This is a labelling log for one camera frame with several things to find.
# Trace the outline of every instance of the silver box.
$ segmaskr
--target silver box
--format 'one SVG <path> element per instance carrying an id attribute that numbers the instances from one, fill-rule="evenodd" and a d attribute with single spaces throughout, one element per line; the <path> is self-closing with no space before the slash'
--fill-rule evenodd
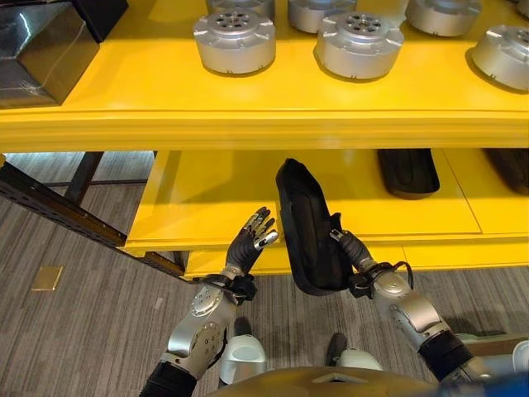
<path id="1" fill-rule="evenodd" d="M 0 12 L 0 108 L 61 104 L 98 52 L 69 2 Z"/>

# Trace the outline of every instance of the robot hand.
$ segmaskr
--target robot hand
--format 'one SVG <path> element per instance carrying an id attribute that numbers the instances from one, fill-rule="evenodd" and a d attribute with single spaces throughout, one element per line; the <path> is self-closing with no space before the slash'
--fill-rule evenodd
<path id="1" fill-rule="evenodd" d="M 235 275 L 247 275 L 263 249 L 278 239 L 275 230 L 269 232 L 274 225 L 269 215 L 270 210 L 263 207 L 248 219 L 228 248 L 226 270 L 234 270 Z"/>
<path id="2" fill-rule="evenodd" d="M 220 358 L 237 305 L 256 291 L 248 274 L 262 250 L 278 238 L 275 230 L 269 232 L 274 224 L 272 218 L 267 220 L 269 215 L 266 207 L 252 215 L 230 244 L 224 270 L 206 277 L 189 312 L 171 333 L 141 397 L 189 397 L 197 380 Z"/>

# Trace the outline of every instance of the black rubber object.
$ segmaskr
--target black rubber object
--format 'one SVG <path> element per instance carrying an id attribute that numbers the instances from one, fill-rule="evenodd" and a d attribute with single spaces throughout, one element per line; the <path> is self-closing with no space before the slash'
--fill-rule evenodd
<path id="1" fill-rule="evenodd" d="M 292 275 L 306 294 L 325 295 L 349 288 L 352 268 L 332 229 L 340 214 L 329 214 L 322 188 L 305 165 L 287 159 L 275 178 Z"/>
<path id="2" fill-rule="evenodd" d="M 233 323 L 233 334 L 235 337 L 240 335 L 251 335 L 251 325 L 246 317 L 239 317 Z"/>
<path id="3" fill-rule="evenodd" d="M 343 333 L 332 335 L 325 355 L 325 366 L 336 366 L 341 353 L 347 348 L 347 338 Z"/>
<path id="4" fill-rule="evenodd" d="M 197 380 L 167 362 L 159 362 L 140 397 L 191 397 Z"/>
<path id="5" fill-rule="evenodd" d="M 384 185 L 401 199 L 424 199 L 441 184 L 430 149 L 379 149 L 377 151 Z"/>
<path id="6" fill-rule="evenodd" d="M 485 153 L 509 188 L 529 195 L 529 149 L 485 149 Z"/>
<path id="7" fill-rule="evenodd" d="M 351 232 L 345 232 L 340 240 L 341 247 L 347 255 L 349 263 L 355 269 L 360 270 L 360 262 L 365 259 L 373 259 L 367 246 L 360 239 Z"/>
<path id="8" fill-rule="evenodd" d="M 473 357 L 452 331 L 439 332 L 428 339 L 418 353 L 439 381 Z"/>
<path id="9" fill-rule="evenodd" d="M 261 255 L 254 246 L 254 236 L 247 229 L 241 229 L 235 237 L 226 254 L 226 263 L 238 265 L 247 275 Z"/>

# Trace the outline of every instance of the robot forearm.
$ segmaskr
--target robot forearm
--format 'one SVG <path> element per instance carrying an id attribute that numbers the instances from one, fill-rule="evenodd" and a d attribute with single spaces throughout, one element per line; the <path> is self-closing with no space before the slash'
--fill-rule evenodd
<path id="1" fill-rule="evenodd" d="M 373 283 L 373 299 L 438 380 L 479 380 L 489 376 L 481 359 L 472 356 L 430 301 L 412 291 L 400 275 L 393 271 L 379 275 Z"/>

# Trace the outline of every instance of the black cable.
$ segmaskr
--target black cable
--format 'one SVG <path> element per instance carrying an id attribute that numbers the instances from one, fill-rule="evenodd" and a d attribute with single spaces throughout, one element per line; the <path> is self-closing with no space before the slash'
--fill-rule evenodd
<path id="1" fill-rule="evenodd" d="M 412 270 L 412 267 L 410 266 L 409 263 L 405 262 L 405 261 L 400 261 L 399 263 L 397 263 L 396 265 L 393 265 L 393 270 L 397 270 L 399 267 L 401 266 L 406 266 L 406 270 L 407 270 L 407 283 L 410 284 L 410 288 L 413 289 L 413 270 Z"/>
<path id="2" fill-rule="evenodd" d="M 227 336 L 227 329 L 224 330 L 224 340 L 222 341 L 222 349 L 217 353 L 215 358 L 213 358 L 213 361 L 207 366 L 208 369 L 210 369 L 212 366 L 217 364 L 217 361 L 219 361 L 222 357 L 222 353 L 224 353 L 224 350 L 226 350 L 226 345 L 228 344 L 228 336 Z"/>

